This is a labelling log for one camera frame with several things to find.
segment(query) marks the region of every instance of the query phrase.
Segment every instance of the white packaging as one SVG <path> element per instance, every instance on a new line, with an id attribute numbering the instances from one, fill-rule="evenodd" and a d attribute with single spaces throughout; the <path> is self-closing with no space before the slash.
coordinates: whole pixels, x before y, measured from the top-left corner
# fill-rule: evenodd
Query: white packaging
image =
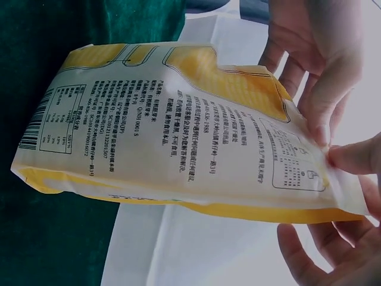
<path id="1" fill-rule="evenodd" d="M 273 222 L 366 215 L 264 67 L 217 67 L 211 46 L 73 51 L 21 139 L 12 171 L 45 193 Z"/>

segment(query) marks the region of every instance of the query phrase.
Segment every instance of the nutrition facts table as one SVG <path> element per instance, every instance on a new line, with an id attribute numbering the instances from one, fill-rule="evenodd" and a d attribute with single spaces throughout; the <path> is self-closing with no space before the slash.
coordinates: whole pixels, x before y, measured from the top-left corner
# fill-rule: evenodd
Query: nutrition facts table
<path id="1" fill-rule="evenodd" d="M 323 178 L 313 163 L 312 155 L 299 138 L 261 119 L 273 151 L 273 186 L 281 189 L 324 191 Z"/>
<path id="2" fill-rule="evenodd" d="M 79 102 L 85 89 L 86 85 L 68 85 L 54 91 L 42 122 L 40 151 L 71 154 L 73 130 L 80 117 Z"/>

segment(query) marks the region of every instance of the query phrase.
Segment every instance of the fingernail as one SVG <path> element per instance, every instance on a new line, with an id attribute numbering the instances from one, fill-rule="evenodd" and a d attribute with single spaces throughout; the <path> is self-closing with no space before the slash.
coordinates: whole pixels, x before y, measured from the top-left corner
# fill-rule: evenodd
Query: fingernail
<path id="1" fill-rule="evenodd" d="M 319 138 L 318 144 L 325 147 L 329 144 L 331 132 L 328 125 L 320 125 L 316 128 L 316 137 Z"/>
<path id="2" fill-rule="evenodd" d="M 340 147 L 341 147 L 340 145 L 332 145 L 331 147 L 329 147 L 329 150 L 334 150 Z"/>

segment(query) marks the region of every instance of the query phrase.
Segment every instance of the dark green fabric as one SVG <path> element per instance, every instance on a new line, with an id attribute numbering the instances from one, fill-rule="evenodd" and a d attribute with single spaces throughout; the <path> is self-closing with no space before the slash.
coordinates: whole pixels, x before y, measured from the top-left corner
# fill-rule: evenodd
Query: dark green fabric
<path id="1" fill-rule="evenodd" d="M 0 285 L 100 285 L 118 205 L 43 195 L 10 171 L 67 54 L 89 43 L 176 40 L 183 0 L 0 1 Z"/>

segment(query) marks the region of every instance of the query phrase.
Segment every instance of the hand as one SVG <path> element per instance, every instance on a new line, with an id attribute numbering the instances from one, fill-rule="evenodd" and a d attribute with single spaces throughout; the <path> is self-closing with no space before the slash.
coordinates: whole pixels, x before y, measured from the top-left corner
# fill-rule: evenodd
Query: hand
<path id="1" fill-rule="evenodd" d="M 336 167 L 350 173 L 378 174 L 380 186 L 381 133 L 361 143 L 331 148 L 329 158 Z M 368 177 L 359 178 L 369 212 L 380 221 L 381 189 Z M 333 271 L 325 273 L 313 263 L 303 250 L 292 225 L 279 225 L 280 250 L 299 285 L 381 285 L 380 227 L 373 226 L 366 218 L 308 227 L 317 249 L 331 264 Z"/>
<path id="2" fill-rule="evenodd" d="M 353 86 L 361 79 L 360 0 L 269 0 L 268 41 L 259 65 L 274 73 L 289 56 L 280 82 L 293 98 L 309 72 L 298 108 L 325 147 Z"/>

